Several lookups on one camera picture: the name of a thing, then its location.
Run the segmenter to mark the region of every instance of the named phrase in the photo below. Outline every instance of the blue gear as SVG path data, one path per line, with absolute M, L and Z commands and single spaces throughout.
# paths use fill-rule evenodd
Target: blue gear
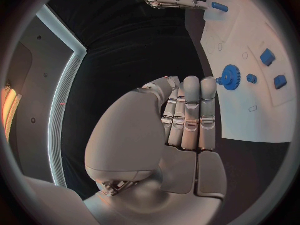
M 222 83 L 227 90 L 236 90 L 241 83 L 239 68 L 235 65 L 226 66 L 222 74 Z

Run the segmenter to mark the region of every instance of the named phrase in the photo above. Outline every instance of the blue cube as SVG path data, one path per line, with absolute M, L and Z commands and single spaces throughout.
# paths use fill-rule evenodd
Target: blue cube
M 276 57 L 273 54 L 273 52 L 271 52 L 271 50 L 267 48 L 264 51 L 264 53 L 260 56 L 260 59 L 263 64 L 269 67 L 275 61 Z
M 275 88 L 281 89 L 282 87 L 284 87 L 285 85 L 287 85 L 287 79 L 284 75 L 279 75 L 277 77 L 274 78 L 274 84 L 275 84 Z

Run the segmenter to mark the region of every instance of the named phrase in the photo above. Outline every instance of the black backdrop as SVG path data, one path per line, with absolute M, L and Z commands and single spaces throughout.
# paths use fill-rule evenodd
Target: black backdrop
M 98 188 L 86 173 L 85 149 L 108 107 L 157 78 L 202 79 L 203 69 L 211 75 L 200 44 L 203 12 L 157 10 L 142 0 L 52 0 L 49 5 L 88 48 L 66 104 L 61 139 L 67 186 L 87 199 Z M 216 152 L 225 166 L 228 191 L 214 224 L 225 225 L 266 190 L 288 144 L 223 139 L 218 103 L 216 119 Z

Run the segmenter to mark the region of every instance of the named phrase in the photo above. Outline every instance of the white panel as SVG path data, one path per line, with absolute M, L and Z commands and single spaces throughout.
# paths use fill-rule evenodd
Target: white panel
M 241 73 L 241 83 L 236 90 L 228 91 L 221 85 L 217 86 L 222 137 L 249 142 L 290 142 L 295 129 L 297 105 L 295 79 L 285 48 L 270 22 L 251 0 L 226 1 L 240 9 L 227 41 L 221 40 L 212 25 L 219 22 L 217 20 L 206 22 L 201 40 L 215 78 L 221 77 L 229 64 L 236 65 Z M 259 48 L 262 44 L 259 40 L 265 41 L 265 45 L 271 46 L 270 49 L 277 54 L 277 65 L 274 62 L 265 68 L 259 64 L 259 53 L 265 46 Z M 262 69 L 272 72 L 266 75 Z M 257 76 L 257 84 L 247 81 L 248 74 Z M 282 91 L 270 91 L 270 87 L 274 88 L 272 77 L 283 74 L 288 86 Z

